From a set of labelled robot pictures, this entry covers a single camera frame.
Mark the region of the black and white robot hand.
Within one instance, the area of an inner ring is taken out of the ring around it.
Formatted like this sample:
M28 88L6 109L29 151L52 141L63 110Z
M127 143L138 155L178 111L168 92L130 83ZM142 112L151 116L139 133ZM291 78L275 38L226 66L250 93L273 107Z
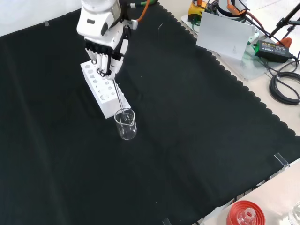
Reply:
M77 33L96 72L107 80L119 73L129 44L129 29L122 23L118 0L83 0Z

